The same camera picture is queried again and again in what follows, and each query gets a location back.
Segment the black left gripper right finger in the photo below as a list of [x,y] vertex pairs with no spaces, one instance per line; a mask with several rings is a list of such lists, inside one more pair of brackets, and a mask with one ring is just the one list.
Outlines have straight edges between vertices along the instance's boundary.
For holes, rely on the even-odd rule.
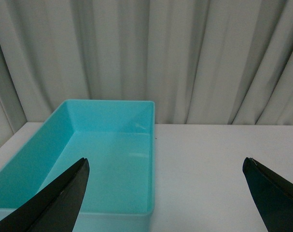
[[253,158],[245,158],[242,171],[266,229],[293,232],[293,183]]

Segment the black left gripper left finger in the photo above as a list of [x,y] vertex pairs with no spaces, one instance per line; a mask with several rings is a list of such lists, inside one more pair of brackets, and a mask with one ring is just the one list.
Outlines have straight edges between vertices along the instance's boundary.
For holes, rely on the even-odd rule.
[[81,158],[0,221],[0,232],[71,232],[84,199],[89,162]]

